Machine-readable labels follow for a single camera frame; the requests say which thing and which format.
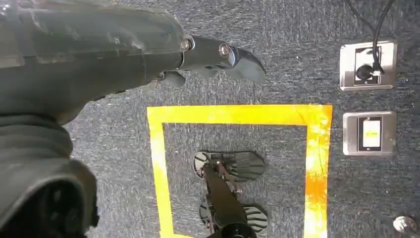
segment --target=yellow tape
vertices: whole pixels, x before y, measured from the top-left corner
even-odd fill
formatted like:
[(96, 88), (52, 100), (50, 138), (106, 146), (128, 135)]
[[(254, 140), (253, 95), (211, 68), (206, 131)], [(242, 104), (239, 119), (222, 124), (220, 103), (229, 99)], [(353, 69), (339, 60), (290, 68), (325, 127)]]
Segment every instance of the yellow tape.
[(148, 107), (152, 164), (162, 238), (176, 235), (165, 161), (163, 123), (305, 125), (307, 130), (304, 238), (327, 237), (328, 152), (331, 105)]

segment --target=black cable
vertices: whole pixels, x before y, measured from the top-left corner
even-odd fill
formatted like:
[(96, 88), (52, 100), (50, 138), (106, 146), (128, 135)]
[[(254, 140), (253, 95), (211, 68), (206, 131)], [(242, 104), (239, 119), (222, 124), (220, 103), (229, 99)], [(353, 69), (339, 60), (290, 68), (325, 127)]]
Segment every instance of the black cable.
[(376, 57), (376, 59), (377, 60), (375, 60), (375, 64), (376, 65), (374, 65), (373, 66), (373, 69), (379, 69), (379, 71), (382, 73), (382, 74), (384, 74), (385, 73), (385, 71), (383, 70), (383, 68), (381, 67), (381, 65), (380, 65), (380, 63), (379, 63), (379, 59), (378, 59), (378, 55), (377, 55), (377, 48), (376, 48), (376, 46), (377, 46), (377, 44), (378, 44), (378, 38), (379, 38), (379, 33), (380, 33), (380, 29), (381, 29), (381, 27), (382, 27), (382, 24), (383, 24), (383, 22), (384, 22), (384, 20), (385, 20), (385, 17), (386, 17), (386, 15), (387, 15), (387, 13), (389, 12), (389, 10), (391, 9), (391, 6), (392, 6), (392, 4), (395, 2), (395, 0), (389, 0), (389, 2), (388, 2), (388, 4), (386, 5), (386, 7), (385, 7), (385, 10), (383, 11), (383, 13), (382, 13), (382, 15), (381, 15), (381, 17), (380, 17), (380, 19), (379, 19), (379, 22), (378, 22), (378, 25), (376, 26), (376, 29), (375, 29), (375, 34), (374, 34), (374, 37), (373, 37), (373, 57)]
[(387, 13), (389, 12), (392, 4), (395, 2), (395, 0), (389, 0), (388, 4), (385, 7), (385, 10), (382, 12), (382, 15), (379, 19), (378, 24), (376, 25), (376, 29), (373, 28), (373, 26), (366, 21), (362, 16), (360, 16), (360, 14), (356, 11), (356, 9), (354, 8), (354, 6), (352, 5), (352, 3), (350, 2), (350, 0), (345, 0), (345, 2), (347, 3), (347, 5), (350, 7), (350, 9), (352, 10), (353, 14), (360, 20), (362, 21), (363, 24), (365, 24), (366, 26), (369, 27), (370, 31), (373, 34), (373, 46), (372, 46), (372, 54), (373, 54), (373, 69), (379, 69), (379, 71), (384, 74), (385, 71), (383, 70), (383, 68), (381, 67), (380, 63), (379, 63), (379, 57), (378, 57), (378, 51), (377, 51), (377, 45), (378, 45), (378, 39), (379, 39), (379, 33), (380, 33), (380, 29), (382, 27), (382, 24), (385, 20), (385, 17), (387, 15)]

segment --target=metal screw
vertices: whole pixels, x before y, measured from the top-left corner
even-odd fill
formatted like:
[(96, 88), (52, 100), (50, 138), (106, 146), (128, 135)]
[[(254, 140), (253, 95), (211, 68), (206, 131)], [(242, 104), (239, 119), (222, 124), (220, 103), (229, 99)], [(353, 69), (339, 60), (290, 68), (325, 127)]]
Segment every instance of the metal screw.
[(243, 193), (243, 190), (240, 189), (240, 188), (237, 188), (237, 189), (235, 189), (235, 193), (236, 194), (242, 194)]
[(164, 79), (166, 79), (166, 72), (160, 72), (159, 75), (157, 75), (156, 78), (154, 78), (154, 81), (159, 82), (163, 81)]
[(181, 42), (181, 49), (183, 51), (189, 51), (191, 49), (191, 41), (188, 39), (185, 39)]
[(223, 43), (219, 47), (220, 56), (226, 58), (229, 56), (230, 48), (227, 44)]

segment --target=gray carpet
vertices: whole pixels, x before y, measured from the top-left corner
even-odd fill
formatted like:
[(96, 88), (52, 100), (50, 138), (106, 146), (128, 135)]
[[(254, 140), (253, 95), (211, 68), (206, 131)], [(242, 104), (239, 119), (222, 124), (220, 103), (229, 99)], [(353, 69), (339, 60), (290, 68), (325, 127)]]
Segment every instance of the gray carpet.
[[(420, 0), (397, 0), (382, 39), (398, 41), (398, 82), (393, 90), (343, 92), (338, 88), (342, 44), (371, 41), (370, 32), (342, 0), (122, 0), (166, 8), (191, 33), (251, 50), (269, 81), (253, 84), (224, 73), (187, 74), (173, 89), (148, 85), (90, 103), (66, 128), (73, 157), (99, 180), (100, 226), (92, 238), (157, 238), (146, 106), (331, 103), (334, 106), (328, 175), (329, 237), (400, 237), (392, 219), (420, 218)], [(385, 0), (354, 0), (371, 22)], [(393, 110), (398, 114), (397, 156), (350, 157), (342, 153), (342, 115)], [(247, 201), (269, 213), (268, 238), (302, 237), (306, 130), (293, 126), (165, 125), (166, 159), (175, 231), (206, 237), (197, 211), (204, 186), (190, 170), (202, 149), (254, 150), (268, 171), (247, 184)]]

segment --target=electrical socket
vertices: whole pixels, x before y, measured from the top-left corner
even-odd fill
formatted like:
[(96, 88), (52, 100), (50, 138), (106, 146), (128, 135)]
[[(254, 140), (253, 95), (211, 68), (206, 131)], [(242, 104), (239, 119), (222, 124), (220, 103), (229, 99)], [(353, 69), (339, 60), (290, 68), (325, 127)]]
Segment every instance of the electrical socket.
[(393, 111), (355, 112), (343, 115), (345, 155), (395, 154), (397, 114)]
[(385, 74), (361, 80), (356, 76), (362, 65), (373, 66), (373, 43), (343, 45), (340, 51), (340, 88), (343, 91), (391, 89), (395, 87), (397, 43), (381, 41), (377, 44), (380, 65)]

